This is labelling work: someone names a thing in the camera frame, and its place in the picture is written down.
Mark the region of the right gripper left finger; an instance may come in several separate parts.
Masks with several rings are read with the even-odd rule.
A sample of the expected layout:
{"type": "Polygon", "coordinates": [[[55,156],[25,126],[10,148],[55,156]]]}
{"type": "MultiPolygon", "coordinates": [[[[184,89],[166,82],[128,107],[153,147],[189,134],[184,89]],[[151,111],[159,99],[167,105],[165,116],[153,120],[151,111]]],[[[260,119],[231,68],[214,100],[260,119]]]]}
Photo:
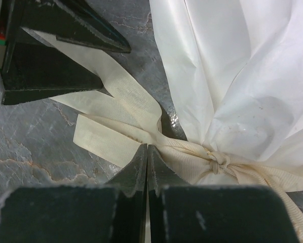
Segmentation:
{"type": "Polygon", "coordinates": [[[0,242],[144,242],[147,145],[102,185],[21,187],[0,199],[0,242]]]}

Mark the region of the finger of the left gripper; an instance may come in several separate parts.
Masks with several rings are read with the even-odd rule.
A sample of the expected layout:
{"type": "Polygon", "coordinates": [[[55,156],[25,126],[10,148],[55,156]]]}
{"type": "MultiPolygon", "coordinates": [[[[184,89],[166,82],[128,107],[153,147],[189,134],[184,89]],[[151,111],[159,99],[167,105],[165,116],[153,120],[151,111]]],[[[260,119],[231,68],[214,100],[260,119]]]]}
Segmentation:
{"type": "Polygon", "coordinates": [[[22,26],[62,42],[130,53],[129,42],[86,1],[25,1],[22,26]]]}

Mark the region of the white wrapping paper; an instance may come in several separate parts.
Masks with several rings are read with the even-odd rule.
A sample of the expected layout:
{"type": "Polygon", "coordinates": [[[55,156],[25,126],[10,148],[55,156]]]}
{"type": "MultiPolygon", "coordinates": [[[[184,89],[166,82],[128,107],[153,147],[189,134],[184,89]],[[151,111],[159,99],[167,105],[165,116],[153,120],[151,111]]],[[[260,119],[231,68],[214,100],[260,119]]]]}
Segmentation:
{"type": "Polygon", "coordinates": [[[190,142],[303,175],[303,1],[150,1],[190,142]]]}

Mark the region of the cream ribbon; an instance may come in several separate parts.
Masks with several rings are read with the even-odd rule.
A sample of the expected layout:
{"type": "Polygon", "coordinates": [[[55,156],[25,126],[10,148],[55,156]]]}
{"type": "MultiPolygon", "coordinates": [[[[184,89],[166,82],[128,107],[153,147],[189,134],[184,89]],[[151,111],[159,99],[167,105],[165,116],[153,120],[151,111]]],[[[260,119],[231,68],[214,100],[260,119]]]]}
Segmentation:
{"type": "Polygon", "coordinates": [[[246,97],[234,84],[218,109],[193,105],[181,117],[187,140],[169,138],[162,133],[159,103],[106,52],[26,32],[99,76],[107,90],[53,97],[79,112],[76,145],[119,167],[139,145],[154,145],[192,185],[268,186],[281,197],[303,242],[303,213],[289,197],[303,191],[303,122],[277,90],[246,97]]]}

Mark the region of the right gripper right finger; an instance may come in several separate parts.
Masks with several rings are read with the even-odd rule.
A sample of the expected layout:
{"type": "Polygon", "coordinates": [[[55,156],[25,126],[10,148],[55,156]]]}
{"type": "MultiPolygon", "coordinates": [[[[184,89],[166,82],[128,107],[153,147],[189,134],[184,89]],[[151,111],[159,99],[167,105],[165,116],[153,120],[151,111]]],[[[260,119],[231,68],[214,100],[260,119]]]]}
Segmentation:
{"type": "Polygon", "coordinates": [[[264,186],[192,186],[148,147],[152,242],[298,242],[280,197],[264,186]]]}

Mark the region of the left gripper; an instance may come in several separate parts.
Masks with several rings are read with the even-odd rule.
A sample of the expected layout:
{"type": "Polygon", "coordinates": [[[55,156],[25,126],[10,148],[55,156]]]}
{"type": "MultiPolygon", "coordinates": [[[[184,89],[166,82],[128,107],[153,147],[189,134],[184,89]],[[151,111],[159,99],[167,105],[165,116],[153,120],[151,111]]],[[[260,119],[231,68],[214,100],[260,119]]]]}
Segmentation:
{"type": "Polygon", "coordinates": [[[17,105],[67,93],[102,89],[103,84],[98,75],[56,48],[43,44],[23,29],[18,30],[13,42],[8,42],[6,52],[6,18],[9,8],[6,3],[9,1],[0,0],[3,105],[17,105]]]}

